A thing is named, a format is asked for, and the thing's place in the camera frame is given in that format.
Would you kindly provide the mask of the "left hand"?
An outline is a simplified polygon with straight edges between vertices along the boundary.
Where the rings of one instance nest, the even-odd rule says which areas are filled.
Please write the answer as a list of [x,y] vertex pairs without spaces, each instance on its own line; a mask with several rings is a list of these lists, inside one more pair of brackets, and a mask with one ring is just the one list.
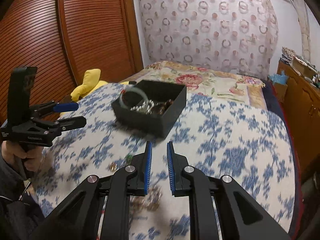
[[12,167],[23,179],[31,179],[41,166],[43,148],[35,146],[25,152],[16,142],[2,142],[1,155],[3,160]]

